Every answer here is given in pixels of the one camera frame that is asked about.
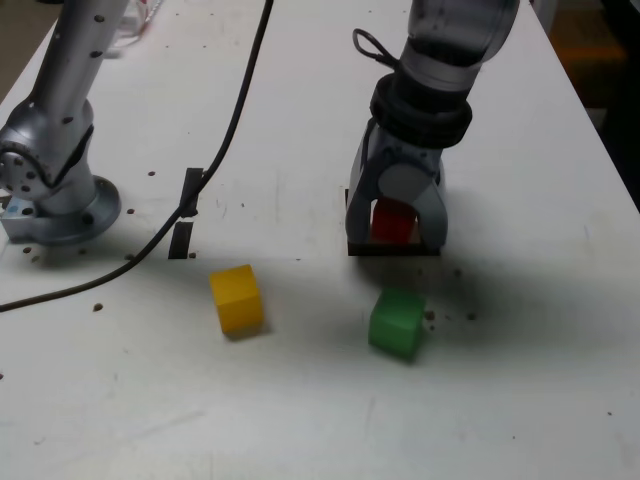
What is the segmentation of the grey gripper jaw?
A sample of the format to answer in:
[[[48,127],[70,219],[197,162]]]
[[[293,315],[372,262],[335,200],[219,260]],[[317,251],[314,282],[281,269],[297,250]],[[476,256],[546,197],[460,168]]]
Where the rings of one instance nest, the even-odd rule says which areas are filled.
[[[409,163],[397,163],[381,174],[381,194],[411,206],[416,212],[418,232],[428,249],[441,249],[448,234],[445,180],[442,160],[429,162],[425,171]]]
[[[353,244],[365,244],[370,233],[371,203],[380,194],[379,178],[385,167],[385,156],[376,151],[377,123],[371,118],[360,142],[349,180],[345,229]]]

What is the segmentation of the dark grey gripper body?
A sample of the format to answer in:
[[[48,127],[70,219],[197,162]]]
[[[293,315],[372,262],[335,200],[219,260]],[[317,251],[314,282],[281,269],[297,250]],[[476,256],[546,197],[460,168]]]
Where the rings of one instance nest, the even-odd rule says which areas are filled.
[[[391,152],[393,158],[407,158],[415,161],[435,180],[442,179],[442,149],[415,146],[397,138],[380,126],[374,126],[368,137],[367,160],[387,150]]]

